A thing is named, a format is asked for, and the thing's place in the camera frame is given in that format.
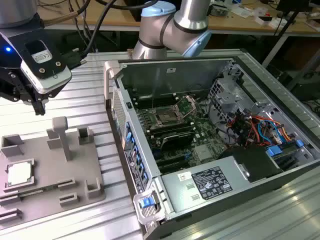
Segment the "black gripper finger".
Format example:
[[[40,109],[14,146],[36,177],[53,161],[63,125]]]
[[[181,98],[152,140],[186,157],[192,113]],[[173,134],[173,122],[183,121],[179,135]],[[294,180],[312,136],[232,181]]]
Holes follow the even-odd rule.
[[[26,78],[23,77],[19,71],[10,71],[8,73],[8,77],[12,81],[13,85],[16,87],[16,89],[19,92],[19,98],[23,102],[27,102],[32,105],[35,114],[40,115],[41,114],[41,103],[36,100],[34,92],[32,88],[29,88],[27,86]]]
[[[44,115],[46,113],[46,103],[49,102],[49,99],[52,99],[58,95],[58,93],[63,89],[63,86],[60,86],[46,94],[39,95],[39,114]]]

